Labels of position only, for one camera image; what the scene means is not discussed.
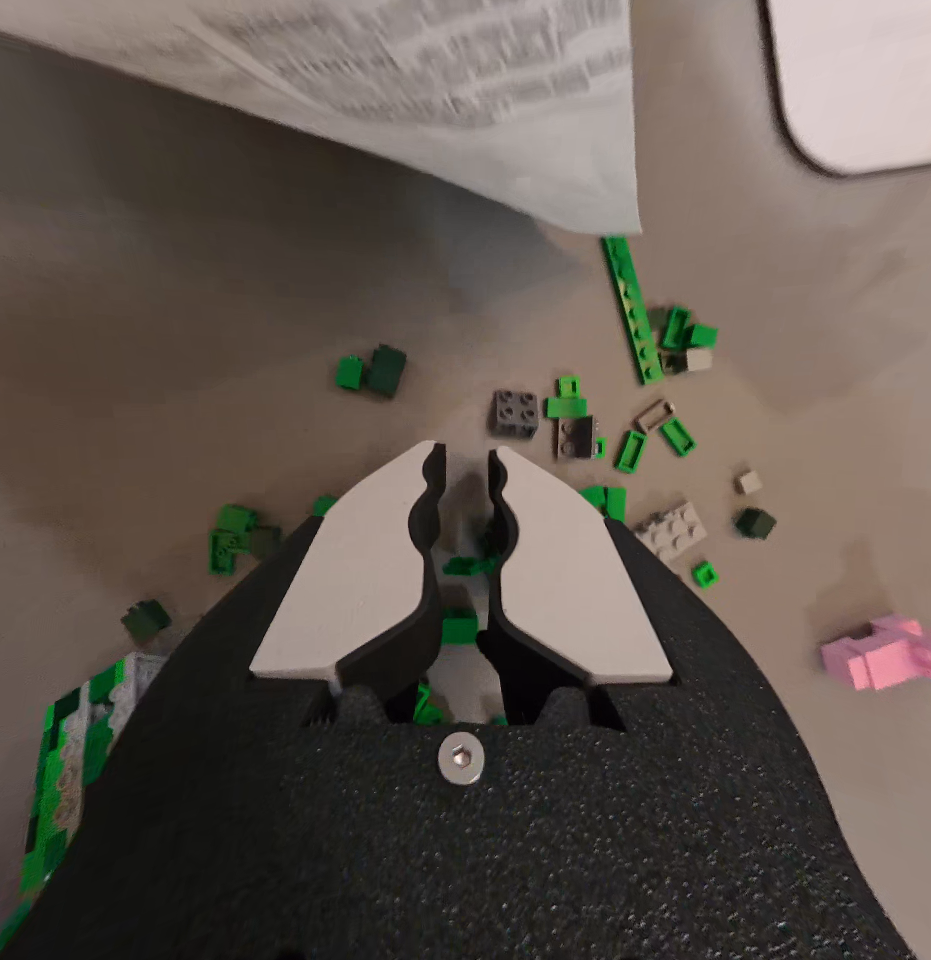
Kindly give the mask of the torn white paper bag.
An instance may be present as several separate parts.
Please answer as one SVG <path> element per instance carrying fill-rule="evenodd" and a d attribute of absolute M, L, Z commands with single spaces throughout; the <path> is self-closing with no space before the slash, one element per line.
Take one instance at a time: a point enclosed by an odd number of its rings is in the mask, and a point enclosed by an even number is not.
<path fill-rule="evenodd" d="M 0 34 L 641 233 L 630 2 L 0 1 Z"/>

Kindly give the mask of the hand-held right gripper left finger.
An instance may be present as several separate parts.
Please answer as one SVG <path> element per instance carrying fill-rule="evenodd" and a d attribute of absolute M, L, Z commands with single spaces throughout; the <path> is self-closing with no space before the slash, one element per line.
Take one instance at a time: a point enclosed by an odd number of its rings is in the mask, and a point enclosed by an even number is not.
<path fill-rule="evenodd" d="M 413 724 L 443 632 L 432 551 L 445 491 L 446 446 L 424 440 L 339 498 L 251 659 L 251 681 L 316 682 L 332 700 L 361 688 L 391 722 Z"/>

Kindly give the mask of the white book stand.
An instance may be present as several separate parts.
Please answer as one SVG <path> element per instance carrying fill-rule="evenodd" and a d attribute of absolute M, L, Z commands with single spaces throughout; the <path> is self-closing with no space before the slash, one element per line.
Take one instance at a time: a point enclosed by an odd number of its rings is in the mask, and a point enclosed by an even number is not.
<path fill-rule="evenodd" d="M 760 2 L 776 109 L 836 177 L 931 167 L 931 1 Z"/>

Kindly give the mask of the green white brick assembly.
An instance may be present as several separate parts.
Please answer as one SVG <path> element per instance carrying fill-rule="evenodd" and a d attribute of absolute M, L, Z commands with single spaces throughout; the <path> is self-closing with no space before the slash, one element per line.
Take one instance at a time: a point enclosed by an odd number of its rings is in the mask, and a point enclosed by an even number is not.
<path fill-rule="evenodd" d="M 51 704 L 37 757 L 20 870 L 19 903 L 0 931 L 0 954 L 62 864 L 130 717 L 167 658 L 134 652 Z"/>

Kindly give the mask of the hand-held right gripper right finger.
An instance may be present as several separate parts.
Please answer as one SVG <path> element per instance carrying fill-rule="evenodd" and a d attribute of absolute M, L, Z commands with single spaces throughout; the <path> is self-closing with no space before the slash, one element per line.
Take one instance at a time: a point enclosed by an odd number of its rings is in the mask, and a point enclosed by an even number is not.
<path fill-rule="evenodd" d="M 495 669 L 507 725 L 534 724 L 556 690 L 585 716 L 609 687 L 668 685 L 674 669 L 618 549 L 629 531 L 508 446 L 487 457 L 488 575 L 479 647 Z"/>

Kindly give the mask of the long green plate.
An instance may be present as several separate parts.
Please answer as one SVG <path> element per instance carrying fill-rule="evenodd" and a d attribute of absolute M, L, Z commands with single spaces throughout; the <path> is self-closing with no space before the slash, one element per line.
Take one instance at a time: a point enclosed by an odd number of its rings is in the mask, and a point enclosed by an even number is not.
<path fill-rule="evenodd" d="M 604 236 L 600 243 L 638 381 L 643 387 L 655 385 L 664 379 L 664 370 L 629 242 L 624 236 Z"/>

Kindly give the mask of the pink toy pig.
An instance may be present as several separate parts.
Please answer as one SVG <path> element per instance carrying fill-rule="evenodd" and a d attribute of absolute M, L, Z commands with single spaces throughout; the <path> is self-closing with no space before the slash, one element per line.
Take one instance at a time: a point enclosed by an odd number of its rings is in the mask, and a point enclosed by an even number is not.
<path fill-rule="evenodd" d="M 869 622 L 870 633 L 825 643 L 826 673 L 854 690 L 886 690 L 914 680 L 931 682 L 931 630 L 919 620 L 890 614 Z"/>

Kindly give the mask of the dark grey square brick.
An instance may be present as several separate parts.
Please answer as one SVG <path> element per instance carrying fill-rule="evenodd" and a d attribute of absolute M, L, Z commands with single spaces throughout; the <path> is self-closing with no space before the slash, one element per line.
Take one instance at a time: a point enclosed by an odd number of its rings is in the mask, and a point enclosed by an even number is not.
<path fill-rule="evenodd" d="M 487 420 L 492 436 L 531 440 L 541 422 L 536 394 L 525 390 L 497 389 L 493 392 Z"/>

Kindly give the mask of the light grey studded plate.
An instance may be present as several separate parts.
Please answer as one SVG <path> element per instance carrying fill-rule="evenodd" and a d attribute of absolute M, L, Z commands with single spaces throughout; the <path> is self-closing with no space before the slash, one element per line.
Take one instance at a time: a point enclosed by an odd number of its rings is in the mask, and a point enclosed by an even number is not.
<path fill-rule="evenodd" d="M 654 513 L 638 524 L 633 533 L 666 566 L 699 546 L 708 536 L 699 511 L 689 500 Z"/>

